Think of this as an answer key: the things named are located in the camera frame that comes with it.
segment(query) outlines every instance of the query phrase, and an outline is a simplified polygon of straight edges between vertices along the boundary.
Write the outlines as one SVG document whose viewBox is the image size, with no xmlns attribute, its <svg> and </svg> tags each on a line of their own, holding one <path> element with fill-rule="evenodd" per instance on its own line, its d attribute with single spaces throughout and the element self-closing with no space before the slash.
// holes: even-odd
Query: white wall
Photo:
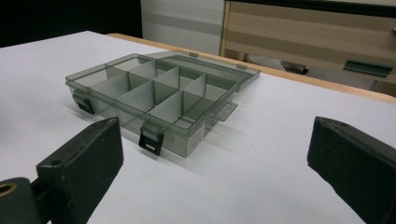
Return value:
<svg viewBox="0 0 396 224">
<path fill-rule="evenodd" d="M 219 54 L 223 0 L 143 0 L 143 38 Z"/>
</svg>

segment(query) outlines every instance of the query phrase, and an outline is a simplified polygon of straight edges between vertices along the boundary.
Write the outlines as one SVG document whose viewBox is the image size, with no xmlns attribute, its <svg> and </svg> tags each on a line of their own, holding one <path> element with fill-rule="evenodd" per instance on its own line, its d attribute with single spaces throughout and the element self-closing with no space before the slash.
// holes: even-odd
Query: plastic organizer box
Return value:
<svg viewBox="0 0 396 224">
<path fill-rule="evenodd" d="M 131 54 L 66 77 L 79 108 L 140 134 L 139 146 L 187 157 L 260 71 L 178 51 Z"/>
</svg>

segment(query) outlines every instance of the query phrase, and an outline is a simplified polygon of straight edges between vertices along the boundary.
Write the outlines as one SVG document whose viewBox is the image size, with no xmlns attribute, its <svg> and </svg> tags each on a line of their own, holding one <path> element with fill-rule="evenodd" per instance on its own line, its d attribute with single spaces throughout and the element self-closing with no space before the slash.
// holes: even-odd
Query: white surface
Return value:
<svg viewBox="0 0 396 224">
<path fill-rule="evenodd" d="M 35 166 L 89 124 L 64 78 L 155 49 L 90 32 L 0 49 L 0 180 Z M 122 131 L 124 164 L 89 223 L 363 223 L 307 166 L 315 116 L 396 147 L 396 106 L 262 74 L 187 158 L 141 149 Z"/>
<path fill-rule="evenodd" d="M 223 0 L 145 0 L 145 39 L 219 55 Z"/>
</svg>

